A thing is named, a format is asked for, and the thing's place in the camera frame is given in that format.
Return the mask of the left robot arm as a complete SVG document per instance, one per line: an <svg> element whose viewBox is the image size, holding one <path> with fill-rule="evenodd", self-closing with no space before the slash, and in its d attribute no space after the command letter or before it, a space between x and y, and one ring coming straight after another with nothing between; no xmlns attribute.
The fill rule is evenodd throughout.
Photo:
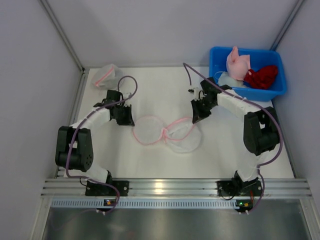
<svg viewBox="0 0 320 240"><path fill-rule="evenodd" d="M58 130L55 163L64 168L66 178L86 179L111 184L111 173L94 162L93 135L115 120L119 126L135 125L132 105L126 104L130 94L124 96L117 90L108 90L106 98L93 106L83 119Z"/></svg>

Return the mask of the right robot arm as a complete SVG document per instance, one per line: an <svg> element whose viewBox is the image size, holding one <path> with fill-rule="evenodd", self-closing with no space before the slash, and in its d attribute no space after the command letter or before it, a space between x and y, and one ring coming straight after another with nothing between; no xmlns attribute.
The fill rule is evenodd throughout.
<svg viewBox="0 0 320 240"><path fill-rule="evenodd" d="M200 88L191 87L192 122L208 118L214 107L222 107L243 122L243 147L245 151L237 160L234 178L240 182L253 183L258 178L259 166L268 161L273 150L280 155L281 137L278 117L273 107L263 108L236 94L229 85L213 86L213 79L204 79Z"/></svg>

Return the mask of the pink bra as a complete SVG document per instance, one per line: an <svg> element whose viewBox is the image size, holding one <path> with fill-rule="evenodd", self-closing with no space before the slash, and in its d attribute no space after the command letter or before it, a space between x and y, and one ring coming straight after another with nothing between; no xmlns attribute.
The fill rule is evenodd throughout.
<svg viewBox="0 0 320 240"><path fill-rule="evenodd" d="M239 49L234 46L226 58L226 69L229 77L243 81L251 69L250 55L239 55Z"/></svg>

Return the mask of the pink-trimmed mesh laundry bag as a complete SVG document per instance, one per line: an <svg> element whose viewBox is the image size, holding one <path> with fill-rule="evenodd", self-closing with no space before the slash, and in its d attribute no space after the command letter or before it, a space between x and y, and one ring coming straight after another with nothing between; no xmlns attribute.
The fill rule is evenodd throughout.
<svg viewBox="0 0 320 240"><path fill-rule="evenodd" d="M91 83L102 90L116 90L119 80L124 76L123 71L114 64L100 68L93 76Z"/></svg>

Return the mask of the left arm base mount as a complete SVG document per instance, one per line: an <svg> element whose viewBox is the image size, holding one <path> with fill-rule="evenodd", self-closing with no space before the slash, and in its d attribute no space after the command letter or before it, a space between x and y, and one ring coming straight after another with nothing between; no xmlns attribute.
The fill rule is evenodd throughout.
<svg viewBox="0 0 320 240"><path fill-rule="evenodd" d="M113 187L91 181L84 181L83 178L79 180L79 183L85 187L85 196L88 197L116 196L117 192L115 189L118 190L120 197L127 197L130 182L127 180L113 180L112 177L108 177L107 183Z"/></svg>

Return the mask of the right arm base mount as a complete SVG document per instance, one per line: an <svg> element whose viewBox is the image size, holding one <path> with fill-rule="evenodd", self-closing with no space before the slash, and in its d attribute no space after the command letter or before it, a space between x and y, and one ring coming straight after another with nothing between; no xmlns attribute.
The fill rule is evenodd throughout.
<svg viewBox="0 0 320 240"><path fill-rule="evenodd" d="M234 197L259 197L263 187L256 178L243 182L241 179L220 180L217 182L218 196L225 200L232 200Z"/></svg>

